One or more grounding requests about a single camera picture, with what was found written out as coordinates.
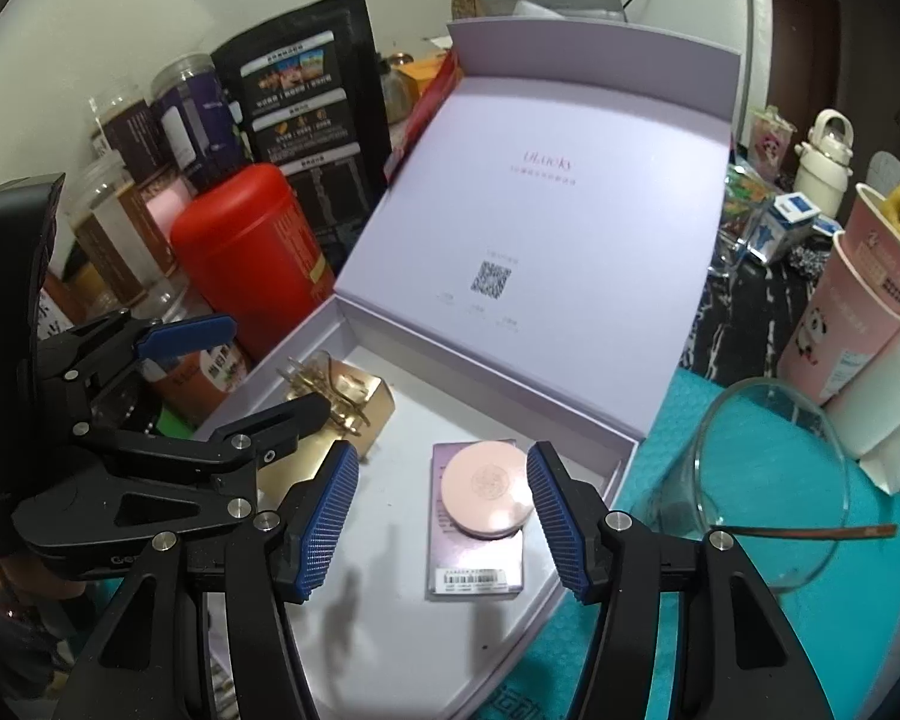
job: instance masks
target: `panda illustration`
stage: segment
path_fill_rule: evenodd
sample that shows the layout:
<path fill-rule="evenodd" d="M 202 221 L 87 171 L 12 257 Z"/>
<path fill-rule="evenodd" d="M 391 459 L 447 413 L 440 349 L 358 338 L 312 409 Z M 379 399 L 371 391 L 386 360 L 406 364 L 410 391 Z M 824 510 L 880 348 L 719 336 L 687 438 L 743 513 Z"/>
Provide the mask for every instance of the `panda illustration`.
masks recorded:
<path fill-rule="evenodd" d="M 823 336 L 826 336 L 826 319 L 821 310 L 815 308 L 797 330 L 797 352 L 800 357 L 806 357 L 810 365 L 816 365 L 818 362 L 813 350 L 823 341 Z"/>

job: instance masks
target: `black packaging pouch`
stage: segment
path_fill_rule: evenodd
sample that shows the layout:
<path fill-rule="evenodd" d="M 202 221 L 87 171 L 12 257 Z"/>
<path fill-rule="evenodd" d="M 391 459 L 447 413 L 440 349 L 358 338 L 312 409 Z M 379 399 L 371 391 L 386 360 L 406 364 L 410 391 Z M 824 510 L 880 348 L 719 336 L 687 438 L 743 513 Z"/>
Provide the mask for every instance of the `black packaging pouch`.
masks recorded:
<path fill-rule="evenodd" d="M 365 0 L 323 0 L 213 52 L 254 159 L 280 167 L 339 272 L 386 189 L 391 152 Z"/>

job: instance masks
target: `black marble countertop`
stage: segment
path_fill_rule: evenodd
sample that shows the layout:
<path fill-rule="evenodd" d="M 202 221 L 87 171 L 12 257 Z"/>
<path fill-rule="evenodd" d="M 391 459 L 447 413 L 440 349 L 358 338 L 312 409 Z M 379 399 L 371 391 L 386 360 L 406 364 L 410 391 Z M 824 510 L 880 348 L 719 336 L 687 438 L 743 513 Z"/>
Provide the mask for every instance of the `black marble countertop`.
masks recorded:
<path fill-rule="evenodd" d="M 708 278 L 680 366 L 721 386 L 773 376 L 812 286 L 784 260 L 746 260 L 735 278 Z"/>

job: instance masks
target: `pink compact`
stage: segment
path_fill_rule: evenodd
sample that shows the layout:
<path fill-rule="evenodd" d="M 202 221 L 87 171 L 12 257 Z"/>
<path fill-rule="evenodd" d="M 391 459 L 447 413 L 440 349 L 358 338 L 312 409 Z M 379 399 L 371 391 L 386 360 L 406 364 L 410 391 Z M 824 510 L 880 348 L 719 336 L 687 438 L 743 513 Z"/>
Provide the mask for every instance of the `pink compact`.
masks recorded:
<path fill-rule="evenodd" d="M 476 538 L 504 538 L 533 512 L 527 456 L 504 442 L 478 442 L 458 451 L 440 481 L 447 514 Z"/>

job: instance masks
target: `pink paper cup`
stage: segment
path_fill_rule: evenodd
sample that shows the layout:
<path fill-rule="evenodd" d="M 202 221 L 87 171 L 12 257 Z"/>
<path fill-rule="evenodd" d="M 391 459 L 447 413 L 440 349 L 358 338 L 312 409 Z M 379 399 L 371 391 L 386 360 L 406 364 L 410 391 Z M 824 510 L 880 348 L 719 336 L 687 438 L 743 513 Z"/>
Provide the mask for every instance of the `pink paper cup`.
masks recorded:
<path fill-rule="evenodd" d="M 880 213 L 883 200 L 876 189 L 857 184 L 844 251 L 879 298 L 900 314 L 900 234 Z"/>
<path fill-rule="evenodd" d="M 900 330 L 892 311 L 850 264 L 845 233 L 833 253 L 797 330 L 778 363 L 778 376 L 818 405 L 826 403 Z"/>

